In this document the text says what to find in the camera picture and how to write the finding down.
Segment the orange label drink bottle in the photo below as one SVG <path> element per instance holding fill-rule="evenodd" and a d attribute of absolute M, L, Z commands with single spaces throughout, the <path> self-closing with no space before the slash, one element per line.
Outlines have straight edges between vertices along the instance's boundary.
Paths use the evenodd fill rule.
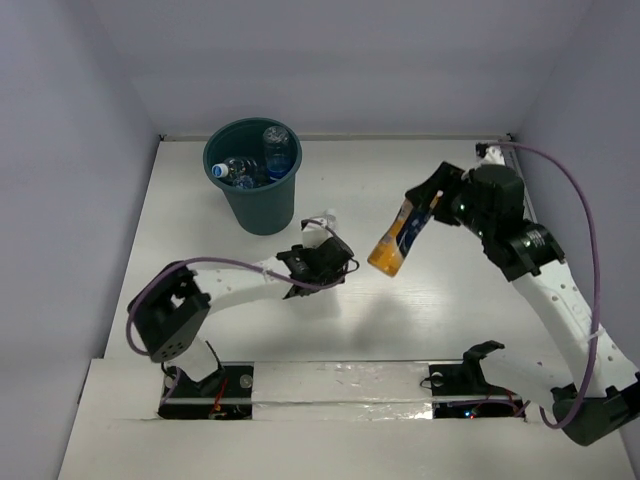
<path fill-rule="evenodd" d="M 439 190 L 425 207 L 405 199 L 389 229 L 378 241 L 367 262 L 389 277 L 395 277 L 426 223 L 433 216 L 443 192 Z"/>

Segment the clear bottle blue-white cap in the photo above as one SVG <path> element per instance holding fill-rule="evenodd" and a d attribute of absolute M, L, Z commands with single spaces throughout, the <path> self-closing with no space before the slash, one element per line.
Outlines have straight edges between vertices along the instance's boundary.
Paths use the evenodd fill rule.
<path fill-rule="evenodd" d="M 211 167 L 211 173 L 214 178 L 233 186 L 232 181 L 242 175 L 259 178 L 260 165 L 252 157 L 228 157 L 224 161 L 214 164 Z"/>

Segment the blue label water bottle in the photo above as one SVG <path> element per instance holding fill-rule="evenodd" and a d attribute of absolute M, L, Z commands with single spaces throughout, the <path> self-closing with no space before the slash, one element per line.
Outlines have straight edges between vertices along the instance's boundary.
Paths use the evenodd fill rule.
<path fill-rule="evenodd" d="M 271 126 L 264 131 L 262 140 L 267 173 L 272 181 L 277 181 L 292 166 L 289 132 L 282 126 Z"/>

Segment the upright-lying clear ribbed bottle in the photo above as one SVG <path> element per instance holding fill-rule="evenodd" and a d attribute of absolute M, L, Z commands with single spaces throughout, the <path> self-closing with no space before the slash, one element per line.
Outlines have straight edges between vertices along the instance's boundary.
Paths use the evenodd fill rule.
<path fill-rule="evenodd" d="M 314 223 L 309 224 L 309 227 L 320 242 L 330 238 L 332 231 L 335 231 L 338 227 L 337 211 L 333 208 L 328 208 L 314 216 L 313 220 Z"/>

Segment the blue cap water bottle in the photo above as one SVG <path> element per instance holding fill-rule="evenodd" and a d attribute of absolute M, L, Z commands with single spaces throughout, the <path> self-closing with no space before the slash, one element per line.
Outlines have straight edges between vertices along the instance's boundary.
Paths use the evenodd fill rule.
<path fill-rule="evenodd" d="M 253 178 L 248 175 L 242 175 L 232 181 L 235 188 L 242 190 L 257 189 L 269 184 L 269 178 Z"/>

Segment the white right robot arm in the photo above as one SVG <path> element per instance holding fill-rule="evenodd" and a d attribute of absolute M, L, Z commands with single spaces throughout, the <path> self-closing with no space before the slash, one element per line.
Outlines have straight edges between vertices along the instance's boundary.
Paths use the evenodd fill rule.
<path fill-rule="evenodd" d="M 555 372 L 498 341 L 467 350 L 457 368 L 473 392 L 510 390 L 551 412 L 574 443 L 589 446 L 639 416 L 639 369 L 615 346 L 578 289 L 563 250 L 524 216 L 525 186 L 511 168 L 464 171 L 443 162 L 406 199 L 431 219 L 463 226 L 528 302 L 566 364 Z"/>

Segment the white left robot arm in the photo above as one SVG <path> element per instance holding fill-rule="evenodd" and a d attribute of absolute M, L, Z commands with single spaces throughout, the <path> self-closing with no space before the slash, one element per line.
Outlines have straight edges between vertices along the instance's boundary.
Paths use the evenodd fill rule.
<path fill-rule="evenodd" d="M 288 300 L 342 284 L 354 261 L 351 248 L 332 236 L 320 245 L 294 245 L 250 264 L 196 257 L 164 267 L 127 307 L 125 336 L 132 351 L 178 370 L 195 392 L 221 383 L 219 361 L 199 335 L 213 314 L 259 300 Z"/>

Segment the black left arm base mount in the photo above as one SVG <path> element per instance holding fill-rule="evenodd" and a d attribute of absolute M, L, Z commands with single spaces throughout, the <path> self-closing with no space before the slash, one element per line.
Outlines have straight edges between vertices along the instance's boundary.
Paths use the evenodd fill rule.
<path fill-rule="evenodd" d="M 178 367 L 161 364 L 164 387 L 157 410 L 165 420 L 251 420 L 253 417 L 253 363 L 221 362 L 203 380 L 192 380 Z"/>

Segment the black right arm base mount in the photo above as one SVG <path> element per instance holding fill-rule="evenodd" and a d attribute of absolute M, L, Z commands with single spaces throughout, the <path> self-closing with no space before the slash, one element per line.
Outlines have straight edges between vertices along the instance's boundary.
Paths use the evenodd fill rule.
<path fill-rule="evenodd" d="M 435 419 L 526 418 L 527 403 L 511 391 L 489 384 L 481 370 L 480 361 L 503 348 L 490 340 L 471 347 L 458 362 L 429 365 L 420 387 L 434 398 Z"/>

